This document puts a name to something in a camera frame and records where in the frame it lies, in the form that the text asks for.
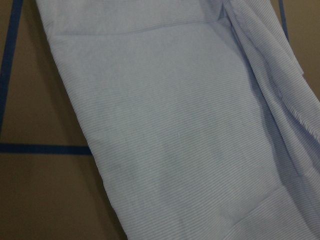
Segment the light blue striped shirt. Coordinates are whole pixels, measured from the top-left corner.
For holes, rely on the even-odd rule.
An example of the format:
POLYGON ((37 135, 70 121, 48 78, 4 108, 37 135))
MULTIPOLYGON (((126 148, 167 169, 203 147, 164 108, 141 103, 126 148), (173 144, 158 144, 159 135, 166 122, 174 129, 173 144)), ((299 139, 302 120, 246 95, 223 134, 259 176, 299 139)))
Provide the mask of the light blue striped shirt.
POLYGON ((130 240, 317 240, 320 103, 268 0, 39 0, 130 240))

